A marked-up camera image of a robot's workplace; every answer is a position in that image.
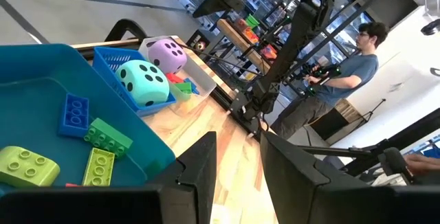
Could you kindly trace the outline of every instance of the blue t-shirt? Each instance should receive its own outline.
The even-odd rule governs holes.
[[[316,92],[316,97],[334,107],[338,100],[349,97],[350,94],[369,82],[376,74],[378,67],[379,62],[377,61],[376,55],[352,56],[342,61],[340,65],[341,74],[336,78],[343,78],[354,75],[359,77],[362,82],[353,89],[341,89],[337,87],[329,87],[323,85]]]

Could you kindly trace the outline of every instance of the eyeglasses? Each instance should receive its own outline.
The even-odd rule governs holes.
[[[357,36],[370,36],[370,35],[368,35],[367,33],[361,32],[361,33],[357,34]]]

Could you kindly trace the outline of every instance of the red lego brick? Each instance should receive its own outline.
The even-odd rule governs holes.
[[[179,76],[176,76],[173,73],[168,73],[165,75],[172,83],[184,83],[184,80],[182,80]]]

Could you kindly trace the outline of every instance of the wooden table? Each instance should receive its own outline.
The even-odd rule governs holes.
[[[180,38],[173,37],[184,44]],[[197,55],[185,52],[231,97],[229,88]],[[165,108],[143,120],[173,150],[176,157],[208,131],[217,132],[217,180],[212,218],[216,224],[277,223],[264,179],[260,145],[208,97],[184,117]]]
[[[209,52],[211,49],[214,49],[215,45],[217,45],[223,37],[228,38],[231,43],[235,45],[236,48],[244,52],[247,48],[251,46],[225,19],[220,19],[217,21],[217,28],[220,30],[220,34],[217,35],[214,41],[211,41],[209,46],[207,46],[206,51]],[[265,62],[260,54],[256,51],[252,50],[246,58],[251,61],[261,72],[267,73],[270,69],[270,64]]]

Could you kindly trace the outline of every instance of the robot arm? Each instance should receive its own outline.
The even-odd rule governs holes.
[[[242,108],[241,115],[245,120],[254,119],[260,112],[272,112],[279,84],[288,76],[301,50],[328,25],[333,4],[334,0],[320,0],[317,7],[313,0],[300,0],[291,18],[289,38],[268,73],[252,87],[250,101]]]

